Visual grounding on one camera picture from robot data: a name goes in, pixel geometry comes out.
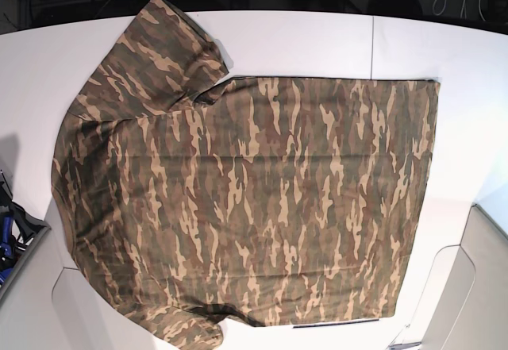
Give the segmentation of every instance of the camouflage pattern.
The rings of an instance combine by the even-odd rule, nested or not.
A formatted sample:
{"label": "camouflage pattern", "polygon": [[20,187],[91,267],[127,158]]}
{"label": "camouflage pattern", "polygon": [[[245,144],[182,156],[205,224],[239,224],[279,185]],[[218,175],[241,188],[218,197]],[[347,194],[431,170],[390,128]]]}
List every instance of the camouflage pattern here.
{"label": "camouflage pattern", "polygon": [[230,79],[163,0],[65,117],[67,243],[118,312],[179,348],[254,326],[394,314],[432,157],[438,84]]}

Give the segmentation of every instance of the black cable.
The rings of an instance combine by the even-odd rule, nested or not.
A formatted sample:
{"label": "black cable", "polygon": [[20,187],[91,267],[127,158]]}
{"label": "black cable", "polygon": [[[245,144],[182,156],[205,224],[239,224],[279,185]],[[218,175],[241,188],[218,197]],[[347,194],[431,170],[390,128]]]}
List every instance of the black cable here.
{"label": "black cable", "polygon": [[11,26],[13,26],[16,30],[19,30],[19,27],[17,27],[10,19],[7,17],[7,14],[3,14],[3,17],[7,20],[7,23]]}
{"label": "black cable", "polygon": [[10,197],[12,199],[14,194],[13,194],[13,192],[11,191],[11,189],[9,187],[9,183],[7,182],[6,175],[3,173],[2,169],[0,169],[0,174],[2,174],[3,182],[6,184],[7,190],[9,191]]}
{"label": "black cable", "polygon": [[97,14],[95,14],[94,19],[96,19],[96,18],[100,15],[100,13],[101,13],[101,12],[102,12],[105,8],[106,8],[106,6],[108,6],[108,4],[109,4],[111,1],[113,1],[113,0],[107,0],[107,2],[106,2],[104,5],[102,5],[102,7],[101,7],[101,8],[99,9],[99,11],[97,12]]}

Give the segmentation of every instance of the white table surface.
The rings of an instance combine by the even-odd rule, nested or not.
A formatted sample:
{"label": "white table surface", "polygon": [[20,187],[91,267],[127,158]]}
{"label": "white table surface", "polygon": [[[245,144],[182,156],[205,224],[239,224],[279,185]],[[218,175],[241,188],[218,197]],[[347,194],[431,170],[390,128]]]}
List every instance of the white table surface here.
{"label": "white table surface", "polygon": [[[429,185],[396,314],[377,322],[315,329],[254,329],[230,320],[221,324],[225,350],[385,349],[411,322],[436,254],[459,244],[471,204],[508,183],[508,163],[500,159],[508,132],[508,37],[421,21],[333,13],[190,15],[219,41],[231,75],[441,82]],[[24,295],[37,296],[33,303],[20,302],[9,312],[0,309],[0,337],[10,348],[34,348],[36,342],[19,336],[15,325],[4,329],[7,320],[37,328],[40,333],[31,335],[38,336],[41,350],[81,349],[83,343],[93,349],[170,348],[109,308],[77,271],[66,269],[60,279],[55,275],[55,268],[75,268],[54,205],[50,206],[56,135],[71,101],[131,20],[86,21],[0,36],[0,165],[13,175],[15,201],[35,217],[47,217],[53,227],[48,242],[56,248],[46,255],[52,257],[40,262],[37,274],[30,271],[19,281],[24,283],[20,289]],[[448,277],[449,258],[443,263],[448,265],[437,272],[434,285],[444,286]],[[44,267],[51,272],[46,274]],[[36,277],[47,280],[36,285]],[[440,290],[421,304],[429,317]],[[19,296],[13,298],[21,301]],[[40,310],[51,312],[44,318]],[[425,332],[425,320],[419,325],[412,336]]]}

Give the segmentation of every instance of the camouflage shirt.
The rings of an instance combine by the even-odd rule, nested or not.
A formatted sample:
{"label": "camouflage shirt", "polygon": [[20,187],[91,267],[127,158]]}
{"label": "camouflage shirt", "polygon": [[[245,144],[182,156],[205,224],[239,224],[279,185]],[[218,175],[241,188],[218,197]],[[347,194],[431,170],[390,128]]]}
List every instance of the camouflage shirt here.
{"label": "camouflage shirt", "polygon": [[204,31],[151,0],[88,79],[52,167],[82,273],[185,349],[217,347],[227,316],[265,326],[393,315],[438,84],[220,83],[227,72]]}

